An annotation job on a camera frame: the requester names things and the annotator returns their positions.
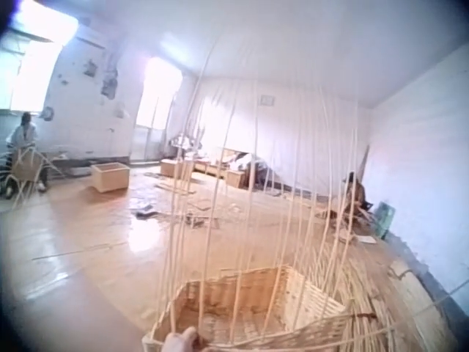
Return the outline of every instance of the white shirt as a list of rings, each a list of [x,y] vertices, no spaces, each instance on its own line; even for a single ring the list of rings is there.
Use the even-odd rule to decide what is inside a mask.
[[[29,123],[26,127],[19,125],[7,137],[7,144],[11,144],[13,148],[25,148],[34,145],[37,141],[36,125]]]

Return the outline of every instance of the hand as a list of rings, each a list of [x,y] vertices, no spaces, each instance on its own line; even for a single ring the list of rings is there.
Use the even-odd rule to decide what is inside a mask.
[[[197,337],[196,328],[191,326],[187,328],[182,334],[170,333],[164,340],[162,352],[193,352],[193,344]]]

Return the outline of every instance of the ceiling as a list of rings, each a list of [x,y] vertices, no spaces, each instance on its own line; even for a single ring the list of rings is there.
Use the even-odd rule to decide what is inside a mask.
[[[368,107],[469,38],[467,13],[449,0],[67,2],[195,74],[210,53],[204,76],[322,86]]]

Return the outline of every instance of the door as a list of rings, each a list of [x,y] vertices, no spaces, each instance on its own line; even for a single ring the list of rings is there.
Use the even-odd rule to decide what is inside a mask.
[[[156,161],[163,157],[163,143],[174,96],[182,82],[181,72],[160,58],[152,58],[145,72],[131,161]]]

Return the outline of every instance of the green object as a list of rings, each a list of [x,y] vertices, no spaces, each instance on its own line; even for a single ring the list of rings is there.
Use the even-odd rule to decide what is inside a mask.
[[[380,202],[378,208],[374,211],[374,217],[376,218],[374,231],[382,240],[386,236],[386,233],[388,233],[389,227],[391,227],[391,222],[393,221],[395,213],[396,209],[384,202]]]

